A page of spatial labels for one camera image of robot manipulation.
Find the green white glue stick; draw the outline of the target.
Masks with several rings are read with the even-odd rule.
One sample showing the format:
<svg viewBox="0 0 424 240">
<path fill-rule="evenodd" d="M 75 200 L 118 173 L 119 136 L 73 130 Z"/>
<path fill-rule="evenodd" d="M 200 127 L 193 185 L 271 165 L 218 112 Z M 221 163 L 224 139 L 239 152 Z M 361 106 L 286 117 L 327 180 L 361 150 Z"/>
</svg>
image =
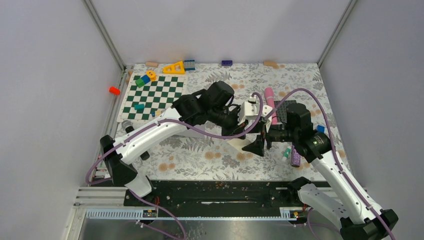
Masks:
<svg viewBox="0 0 424 240">
<path fill-rule="evenodd" d="M 288 147 L 283 152 L 282 161 L 285 162 L 289 158 L 290 154 L 291 154 L 291 148 Z"/>
</svg>

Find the left wooden cylinder peg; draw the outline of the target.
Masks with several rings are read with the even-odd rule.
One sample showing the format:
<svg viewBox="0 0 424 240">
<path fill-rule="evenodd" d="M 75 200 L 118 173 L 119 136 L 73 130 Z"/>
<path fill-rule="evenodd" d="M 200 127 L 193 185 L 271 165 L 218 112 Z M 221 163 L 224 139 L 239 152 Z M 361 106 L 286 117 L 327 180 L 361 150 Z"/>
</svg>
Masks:
<svg viewBox="0 0 424 240">
<path fill-rule="evenodd" d="M 147 61 L 147 62 L 145 62 L 145 66 L 146 67 L 149 67 L 149 68 L 158 68 L 159 67 L 159 63 Z"/>
</svg>

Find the dark grey lego baseplate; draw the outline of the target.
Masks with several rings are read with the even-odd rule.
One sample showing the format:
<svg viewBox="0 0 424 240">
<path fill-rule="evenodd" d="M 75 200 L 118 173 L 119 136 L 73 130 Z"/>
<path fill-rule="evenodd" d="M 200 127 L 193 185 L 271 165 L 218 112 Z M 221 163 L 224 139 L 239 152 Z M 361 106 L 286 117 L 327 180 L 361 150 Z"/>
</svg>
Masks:
<svg viewBox="0 0 424 240">
<path fill-rule="evenodd" d="M 277 108 L 275 113 L 278 123 L 287 123 L 287 106 L 296 103 L 296 100 L 286 100 Z"/>
</svg>

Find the yellow triangle toy block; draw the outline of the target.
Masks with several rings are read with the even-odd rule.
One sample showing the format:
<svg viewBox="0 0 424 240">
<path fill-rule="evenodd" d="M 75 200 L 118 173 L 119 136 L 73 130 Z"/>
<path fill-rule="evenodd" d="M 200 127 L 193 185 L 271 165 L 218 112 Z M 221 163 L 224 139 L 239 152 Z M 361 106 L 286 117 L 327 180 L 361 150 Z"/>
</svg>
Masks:
<svg viewBox="0 0 424 240">
<path fill-rule="evenodd" d="M 171 74 L 171 75 L 184 75 L 185 74 L 184 62 L 178 61 L 176 63 L 165 66 L 162 69 L 162 73 Z"/>
</svg>

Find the green white chessboard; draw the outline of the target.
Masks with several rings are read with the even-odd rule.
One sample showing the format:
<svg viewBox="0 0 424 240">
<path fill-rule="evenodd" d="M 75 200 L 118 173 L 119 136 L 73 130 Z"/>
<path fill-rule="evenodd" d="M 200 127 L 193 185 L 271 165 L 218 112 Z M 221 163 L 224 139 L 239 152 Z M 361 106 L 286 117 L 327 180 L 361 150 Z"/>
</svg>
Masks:
<svg viewBox="0 0 424 240">
<path fill-rule="evenodd" d="M 158 74 L 156 81 L 137 87 L 135 80 L 140 78 L 139 74 L 134 74 L 129 80 L 116 118 L 118 123 L 125 120 L 146 123 L 186 94 L 187 75 Z M 144 110 L 136 111 L 137 104 L 144 104 Z"/>
</svg>

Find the blue cube block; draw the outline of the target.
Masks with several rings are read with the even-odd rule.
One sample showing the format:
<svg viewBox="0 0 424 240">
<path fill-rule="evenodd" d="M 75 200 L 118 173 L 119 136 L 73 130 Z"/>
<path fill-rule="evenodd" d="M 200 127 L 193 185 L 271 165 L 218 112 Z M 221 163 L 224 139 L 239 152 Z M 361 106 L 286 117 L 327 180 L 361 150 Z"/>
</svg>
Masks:
<svg viewBox="0 0 424 240">
<path fill-rule="evenodd" d="M 140 78 L 141 80 L 142 80 L 142 82 L 146 85 L 146 84 L 148 84 L 150 81 L 151 81 L 151 79 L 150 79 L 150 77 L 148 76 L 148 75 L 143 75 L 141 78 Z"/>
</svg>

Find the wooden cylinder peg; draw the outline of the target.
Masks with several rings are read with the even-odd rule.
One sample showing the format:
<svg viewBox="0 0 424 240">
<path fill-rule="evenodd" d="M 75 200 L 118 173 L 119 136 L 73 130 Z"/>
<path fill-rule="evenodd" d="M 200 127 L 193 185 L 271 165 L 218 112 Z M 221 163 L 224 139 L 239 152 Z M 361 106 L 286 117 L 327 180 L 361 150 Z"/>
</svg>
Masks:
<svg viewBox="0 0 424 240">
<path fill-rule="evenodd" d="M 278 69 L 279 65 L 276 62 L 273 61 L 264 61 L 263 65 L 266 67 L 272 67 L 273 69 Z"/>
<path fill-rule="evenodd" d="M 149 68 L 158 68 L 159 67 L 159 63 L 147 61 L 147 62 L 145 62 L 145 66 L 146 67 L 149 67 Z"/>
</svg>

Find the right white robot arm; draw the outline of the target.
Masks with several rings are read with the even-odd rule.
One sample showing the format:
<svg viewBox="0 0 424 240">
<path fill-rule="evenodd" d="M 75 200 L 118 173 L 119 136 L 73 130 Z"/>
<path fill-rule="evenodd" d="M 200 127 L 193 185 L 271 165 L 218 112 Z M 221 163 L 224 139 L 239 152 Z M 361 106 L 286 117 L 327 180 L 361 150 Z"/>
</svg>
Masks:
<svg viewBox="0 0 424 240">
<path fill-rule="evenodd" d="M 288 185 L 287 201 L 302 203 L 326 217 L 344 240 L 382 240 L 389 236 L 399 218 L 383 209 L 339 161 L 330 138 L 314 129 L 311 113 L 301 103 L 286 108 L 287 122 L 257 130 L 256 140 L 242 148 L 263 157 L 273 142 L 290 142 L 293 149 L 328 182 L 339 200 L 321 192 L 310 180 L 299 177 Z"/>
</svg>

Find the colourful lego brick stack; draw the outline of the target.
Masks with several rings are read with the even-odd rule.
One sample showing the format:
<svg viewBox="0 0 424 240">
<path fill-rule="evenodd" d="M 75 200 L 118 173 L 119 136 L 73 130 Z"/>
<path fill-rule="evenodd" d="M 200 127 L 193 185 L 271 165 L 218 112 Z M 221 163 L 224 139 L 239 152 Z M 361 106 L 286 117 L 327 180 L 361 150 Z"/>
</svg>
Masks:
<svg viewBox="0 0 424 240">
<path fill-rule="evenodd" d="M 320 132 L 320 133 L 325 133 L 325 131 L 326 131 L 326 127 L 325 126 L 323 126 L 323 125 L 317 125 L 316 126 L 316 130 L 318 131 L 318 132 Z"/>
</svg>

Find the purple glitter microphone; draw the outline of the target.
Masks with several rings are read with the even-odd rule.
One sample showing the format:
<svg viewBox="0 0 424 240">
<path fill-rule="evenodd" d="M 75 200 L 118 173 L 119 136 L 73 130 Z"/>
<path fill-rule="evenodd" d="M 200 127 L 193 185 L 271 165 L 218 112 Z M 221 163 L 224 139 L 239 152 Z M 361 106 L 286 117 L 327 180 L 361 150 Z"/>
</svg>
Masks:
<svg viewBox="0 0 424 240">
<path fill-rule="evenodd" d="M 290 165 L 294 168 L 299 168 L 301 165 L 302 156 L 297 152 L 295 147 L 291 146 Z"/>
</svg>

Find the floral patterned table mat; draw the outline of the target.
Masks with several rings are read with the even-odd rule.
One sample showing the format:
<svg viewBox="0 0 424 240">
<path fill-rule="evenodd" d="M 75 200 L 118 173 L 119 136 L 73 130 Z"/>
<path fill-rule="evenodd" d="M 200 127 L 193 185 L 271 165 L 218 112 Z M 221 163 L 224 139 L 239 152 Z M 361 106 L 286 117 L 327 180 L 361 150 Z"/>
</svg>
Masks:
<svg viewBox="0 0 424 240">
<path fill-rule="evenodd" d="M 306 105 L 314 125 L 325 126 L 331 132 L 339 159 L 346 154 L 337 123 L 333 116 L 319 67 L 316 63 L 280 63 L 278 69 L 261 63 L 222 66 L 218 63 L 198 63 L 187 72 L 187 92 L 207 89 L 212 83 L 224 81 L 235 92 L 234 102 L 241 104 L 254 93 L 272 88 L 276 100 L 287 97 Z M 241 180 L 292 181 L 305 177 L 322 181 L 321 174 L 307 161 L 292 167 L 290 159 L 282 161 L 288 143 L 273 143 L 263 157 L 240 153 L 226 140 L 174 135 L 149 149 L 149 158 L 137 158 L 133 166 L 151 180 Z"/>
</svg>

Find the dark blue lego brick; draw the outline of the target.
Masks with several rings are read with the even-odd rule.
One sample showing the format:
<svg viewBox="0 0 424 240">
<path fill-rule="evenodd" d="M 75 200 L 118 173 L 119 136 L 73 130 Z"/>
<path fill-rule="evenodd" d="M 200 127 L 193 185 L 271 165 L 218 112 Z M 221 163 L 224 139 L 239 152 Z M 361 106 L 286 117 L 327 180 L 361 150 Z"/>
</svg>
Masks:
<svg viewBox="0 0 424 240">
<path fill-rule="evenodd" d="M 221 61 L 221 65 L 222 66 L 232 66 L 233 65 L 233 61 L 232 60 L 222 60 Z"/>
</svg>

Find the pink marker pen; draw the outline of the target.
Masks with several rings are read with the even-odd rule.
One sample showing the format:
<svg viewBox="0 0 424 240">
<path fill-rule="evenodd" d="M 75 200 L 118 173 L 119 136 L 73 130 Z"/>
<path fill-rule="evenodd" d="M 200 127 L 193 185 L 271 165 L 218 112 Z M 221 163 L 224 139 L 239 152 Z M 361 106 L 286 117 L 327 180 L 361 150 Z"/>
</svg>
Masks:
<svg viewBox="0 0 424 240">
<path fill-rule="evenodd" d="M 267 87 L 264 89 L 264 97 L 265 97 L 267 105 L 275 109 L 274 92 L 271 87 Z M 271 124 L 276 125 L 277 123 L 278 123 L 278 117 L 276 112 L 274 112 L 271 115 Z"/>
</svg>

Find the red cylinder block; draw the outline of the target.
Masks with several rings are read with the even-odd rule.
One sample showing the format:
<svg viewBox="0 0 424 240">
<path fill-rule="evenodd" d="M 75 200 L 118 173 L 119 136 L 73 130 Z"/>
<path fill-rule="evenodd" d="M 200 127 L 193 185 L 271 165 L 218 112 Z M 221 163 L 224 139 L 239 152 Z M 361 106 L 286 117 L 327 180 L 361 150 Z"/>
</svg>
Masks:
<svg viewBox="0 0 424 240">
<path fill-rule="evenodd" d="M 114 86 L 111 86 L 108 91 L 111 94 L 116 95 L 116 96 L 119 96 L 121 94 L 121 91 L 118 88 L 114 87 Z"/>
</svg>

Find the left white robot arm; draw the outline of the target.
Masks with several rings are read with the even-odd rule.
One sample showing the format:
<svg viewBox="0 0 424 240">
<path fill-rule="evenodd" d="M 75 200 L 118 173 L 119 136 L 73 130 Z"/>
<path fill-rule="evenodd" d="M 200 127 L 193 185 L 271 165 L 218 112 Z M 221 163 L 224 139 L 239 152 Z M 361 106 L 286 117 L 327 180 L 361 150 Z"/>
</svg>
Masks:
<svg viewBox="0 0 424 240">
<path fill-rule="evenodd" d="M 101 160 L 106 163 L 112 183 L 126 187 L 148 206 L 155 200 L 153 186 L 132 164 L 154 145 L 187 130 L 223 140 L 248 134 L 264 113 L 263 98 L 254 92 L 248 101 L 233 105 L 234 94 L 230 85 L 218 81 L 208 89 L 182 95 L 159 116 L 125 136 L 105 135 L 100 143 L 108 150 Z"/>
</svg>

